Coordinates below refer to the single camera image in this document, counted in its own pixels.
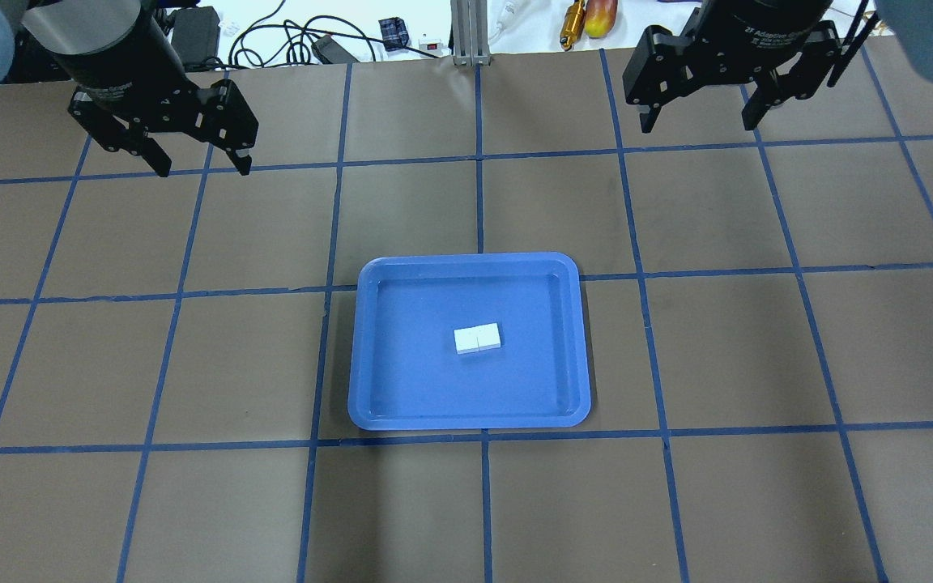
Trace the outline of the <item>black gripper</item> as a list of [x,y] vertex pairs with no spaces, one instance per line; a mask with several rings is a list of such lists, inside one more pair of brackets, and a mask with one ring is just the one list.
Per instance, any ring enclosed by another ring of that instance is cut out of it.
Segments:
[[223,79],[210,87],[189,80],[151,92],[127,88],[110,102],[88,87],[77,87],[68,104],[71,118],[104,151],[137,156],[160,177],[172,159],[156,134],[181,134],[222,151],[241,176],[252,168],[259,121],[236,82]]

